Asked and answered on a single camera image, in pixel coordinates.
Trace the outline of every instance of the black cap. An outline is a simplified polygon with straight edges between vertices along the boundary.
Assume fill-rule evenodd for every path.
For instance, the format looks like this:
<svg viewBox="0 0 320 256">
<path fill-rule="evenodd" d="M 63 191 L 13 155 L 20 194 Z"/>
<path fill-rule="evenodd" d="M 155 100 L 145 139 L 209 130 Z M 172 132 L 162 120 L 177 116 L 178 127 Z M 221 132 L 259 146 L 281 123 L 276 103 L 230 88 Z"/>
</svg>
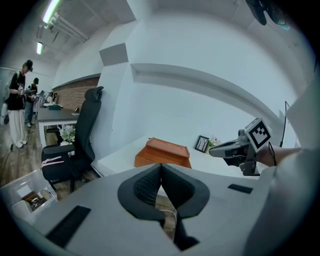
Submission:
<svg viewBox="0 0 320 256">
<path fill-rule="evenodd" d="M 28 59 L 24 64 L 27 66 L 28 70 L 32 72 L 32 65 L 34 64 L 32 60 Z"/>
</svg>

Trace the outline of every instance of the chair backrest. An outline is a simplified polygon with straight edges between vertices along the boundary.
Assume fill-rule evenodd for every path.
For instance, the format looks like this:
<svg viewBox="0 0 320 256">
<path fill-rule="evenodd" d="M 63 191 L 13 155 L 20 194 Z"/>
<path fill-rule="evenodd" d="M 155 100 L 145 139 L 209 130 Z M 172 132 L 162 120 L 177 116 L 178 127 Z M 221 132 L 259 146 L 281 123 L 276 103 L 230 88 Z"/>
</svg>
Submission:
<svg viewBox="0 0 320 256">
<path fill-rule="evenodd" d="M 95 153 L 91 147 L 90 134 L 101 108 L 102 89 L 103 86 L 99 86 L 86 91 L 75 127 L 75 148 L 81 146 L 91 161 L 95 159 Z"/>
</svg>

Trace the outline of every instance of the chair armrest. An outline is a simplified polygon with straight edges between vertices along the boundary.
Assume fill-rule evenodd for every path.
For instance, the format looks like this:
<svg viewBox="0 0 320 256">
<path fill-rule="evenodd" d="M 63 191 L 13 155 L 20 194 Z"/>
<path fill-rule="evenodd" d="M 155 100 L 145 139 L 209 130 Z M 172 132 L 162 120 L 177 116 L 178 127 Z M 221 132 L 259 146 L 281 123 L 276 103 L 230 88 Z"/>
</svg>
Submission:
<svg viewBox="0 0 320 256">
<path fill-rule="evenodd" d="M 59 132 L 59 129 L 58 128 L 49 128 L 49 129 L 46 129 L 45 131 L 47 134 L 49 133 L 58 133 Z"/>
<path fill-rule="evenodd" d="M 43 149 L 43 153 L 45 153 L 46 155 L 66 154 L 74 150 L 75 150 L 75 146 L 73 144 L 64 145 L 64 146 L 50 146 L 50 147 L 45 147 Z"/>
</svg>

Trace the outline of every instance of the black t-shirt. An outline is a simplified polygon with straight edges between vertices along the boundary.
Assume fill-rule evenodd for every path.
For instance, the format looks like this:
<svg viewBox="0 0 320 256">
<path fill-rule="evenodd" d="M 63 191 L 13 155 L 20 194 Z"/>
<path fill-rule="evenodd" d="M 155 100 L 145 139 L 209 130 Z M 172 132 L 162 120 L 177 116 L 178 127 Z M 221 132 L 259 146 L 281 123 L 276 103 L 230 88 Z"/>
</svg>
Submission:
<svg viewBox="0 0 320 256">
<path fill-rule="evenodd" d="M 26 77 L 21 74 L 19 71 L 19 75 L 15 73 L 12 77 L 10 89 L 14 90 L 24 90 L 26 84 Z M 6 100 L 8 104 L 8 110 L 22 110 L 24 108 L 24 102 L 22 96 L 18 94 L 10 93 L 9 98 Z"/>
<path fill-rule="evenodd" d="M 30 92 L 30 93 L 28 93 L 27 96 L 26 96 L 26 101 L 29 102 L 29 103 L 34 103 L 34 96 L 37 94 L 38 88 L 37 88 L 36 85 L 33 86 L 33 85 L 31 84 L 31 85 L 28 86 L 28 89 L 30 89 L 30 90 L 32 90 L 32 91 L 35 91 L 35 92 Z"/>
</svg>

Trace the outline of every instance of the chair headrest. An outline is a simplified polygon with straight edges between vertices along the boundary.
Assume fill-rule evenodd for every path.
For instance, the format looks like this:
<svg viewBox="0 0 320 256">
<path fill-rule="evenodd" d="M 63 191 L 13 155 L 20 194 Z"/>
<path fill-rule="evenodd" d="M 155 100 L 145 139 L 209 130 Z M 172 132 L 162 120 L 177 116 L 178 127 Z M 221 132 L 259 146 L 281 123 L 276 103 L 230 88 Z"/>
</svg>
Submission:
<svg viewBox="0 0 320 256">
<path fill-rule="evenodd" d="M 103 86 L 99 86 L 95 89 L 89 89 L 85 92 L 85 100 L 89 102 L 98 102 L 102 96 Z"/>
</svg>

